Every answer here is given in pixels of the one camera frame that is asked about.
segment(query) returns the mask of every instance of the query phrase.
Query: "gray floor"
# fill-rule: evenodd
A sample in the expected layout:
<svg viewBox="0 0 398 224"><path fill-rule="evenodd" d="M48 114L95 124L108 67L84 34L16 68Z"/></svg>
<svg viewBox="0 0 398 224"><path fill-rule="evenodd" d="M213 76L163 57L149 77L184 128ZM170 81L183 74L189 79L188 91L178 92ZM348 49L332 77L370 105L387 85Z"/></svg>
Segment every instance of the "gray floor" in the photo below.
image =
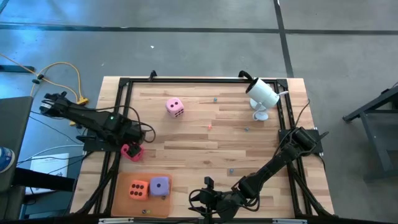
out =
<svg viewBox="0 0 398 224"><path fill-rule="evenodd" d="M398 29L394 0L280 0L280 6L286 29ZM278 28L271 0L10 0L0 23ZM235 77L246 70L259 77L287 76L279 34L0 30L0 37L0 52L25 65L42 68L57 61L76 65L92 107L105 75L149 75L156 70L163 76ZM294 77L305 79L314 122L319 130L330 131L323 147L336 214L398 222L398 181L363 182L364 174L378 169L376 156L362 124L341 119L398 81L397 36L287 35L287 44ZM9 62L0 58L0 63ZM66 66L52 68L47 75L77 89L75 72ZM0 74L0 98L28 95L31 79L28 74ZM33 110L38 111L44 94L60 91L42 85ZM32 116L69 136L77 134L68 121ZM71 141L30 120L21 158L64 144ZM75 155L81 148L61 151ZM73 176L79 167L71 169ZM55 204L65 208L68 196Z"/></svg>

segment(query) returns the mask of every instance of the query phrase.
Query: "black table leg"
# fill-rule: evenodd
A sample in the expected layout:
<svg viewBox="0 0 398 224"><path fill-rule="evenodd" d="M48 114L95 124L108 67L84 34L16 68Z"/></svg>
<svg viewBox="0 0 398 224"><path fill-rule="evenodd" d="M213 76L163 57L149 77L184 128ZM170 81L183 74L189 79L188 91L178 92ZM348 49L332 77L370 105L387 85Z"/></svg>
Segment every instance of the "black table leg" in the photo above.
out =
<svg viewBox="0 0 398 224"><path fill-rule="evenodd" d="M35 71L35 67L33 66L25 66L29 70ZM18 72L18 73L30 73L29 71L25 70L21 66L18 65L0 65L0 72Z"/></svg>
<svg viewBox="0 0 398 224"><path fill-rule="evenodd" d="M72 192L75 179L16 168L13 185Z"/></svg>

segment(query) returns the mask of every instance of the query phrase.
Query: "purple die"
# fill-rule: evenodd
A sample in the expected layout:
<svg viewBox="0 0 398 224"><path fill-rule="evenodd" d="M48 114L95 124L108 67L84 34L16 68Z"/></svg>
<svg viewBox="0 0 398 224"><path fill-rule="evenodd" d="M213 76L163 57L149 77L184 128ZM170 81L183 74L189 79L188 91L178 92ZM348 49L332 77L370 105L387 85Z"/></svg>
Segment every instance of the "purple die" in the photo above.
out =
<svg viewBox="0 0 398 224"><path fill-rule="evenodd" d="M154 177L150 180L150 194L152 196L169 195L169 178L168 177Z"/></svg>

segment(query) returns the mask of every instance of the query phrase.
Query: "pink die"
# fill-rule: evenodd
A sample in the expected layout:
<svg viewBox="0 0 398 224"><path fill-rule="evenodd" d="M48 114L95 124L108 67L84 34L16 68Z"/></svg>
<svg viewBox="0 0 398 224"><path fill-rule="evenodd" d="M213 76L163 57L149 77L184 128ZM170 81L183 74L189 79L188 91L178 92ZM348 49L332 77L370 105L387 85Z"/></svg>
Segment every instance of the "pink die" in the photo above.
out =
<svg viewBox="0 0 398 224"><path fill-rule="evenodd" d="M176 118L184 113L184 105L177 97L171 98L166 102L166 110L173 118Z"/></svg>

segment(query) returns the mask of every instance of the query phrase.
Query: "wooden tabletop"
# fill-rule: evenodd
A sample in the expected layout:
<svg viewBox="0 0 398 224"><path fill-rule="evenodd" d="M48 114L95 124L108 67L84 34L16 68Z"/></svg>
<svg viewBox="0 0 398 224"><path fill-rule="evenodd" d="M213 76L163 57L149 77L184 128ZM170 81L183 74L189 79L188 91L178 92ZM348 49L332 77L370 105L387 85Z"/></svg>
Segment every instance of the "wooden tabletop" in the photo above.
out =
<svg viewBox="0 0 398 224"><path fill-rule="evenodd" d="M114 106L119 78L104 77L97 108ZM304 80L290 78L288 84L297 118L307 104ZM205 186L204 177L210 176L215 181L215 190L229 191L243 175L257 171L269 161L279 143L277 108L269 110L267 121L253 121L253 110L245 94L247 85L135 83L131 106L138 111L142 122L154 127L157 137L155 142L144 144L146 153L141 161L131 162L122 157L119 171L170 174L174 182L170 217L199 217L198 213L188 210L188 195L192 190ZM183 116L172 118L167 114L165 102L171 97L181 99L185 107ZM284 98L282 106L289 128ZM136 119L132 111L129 117ZM208 130L209 124L212 125L211 130ZM304 110L298 126L314 127L310 107ZM97 187L103 158L103 152L95 152L83 161L71 212L81 208ZM326 210L333 213L322 162L315 156L308 156L303 158L303 164L309 189ZM304 211L301 190L298 190L298 195L300 208ZM107 196L108 188L104 191L102 209ZM240 209L235 217L294 217L287 169L283 168L264 184L258 212Z"/></svg>

